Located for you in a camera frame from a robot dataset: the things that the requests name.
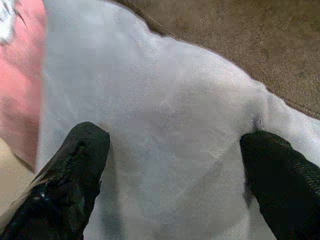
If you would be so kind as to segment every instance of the white fleece cloth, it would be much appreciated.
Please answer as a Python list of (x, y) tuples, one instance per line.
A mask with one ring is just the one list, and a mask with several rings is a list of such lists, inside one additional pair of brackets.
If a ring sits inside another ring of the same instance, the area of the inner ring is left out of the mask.
[(239, 140), (260, 128), (320, 166), (320, 121), (288, 107), (223, 57), (150, 32), (117, 4), (44, 5), (38, 169), (80, 122), (111, 136), (84, 239), (275, 239), (256, 200), (246, 204)]

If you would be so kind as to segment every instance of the brown carpet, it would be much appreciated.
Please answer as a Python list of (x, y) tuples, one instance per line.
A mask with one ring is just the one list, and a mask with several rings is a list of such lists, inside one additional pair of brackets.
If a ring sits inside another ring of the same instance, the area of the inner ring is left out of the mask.
[(320, 119), (320, 0), (116, 0), (162, 35), (231, 60)]

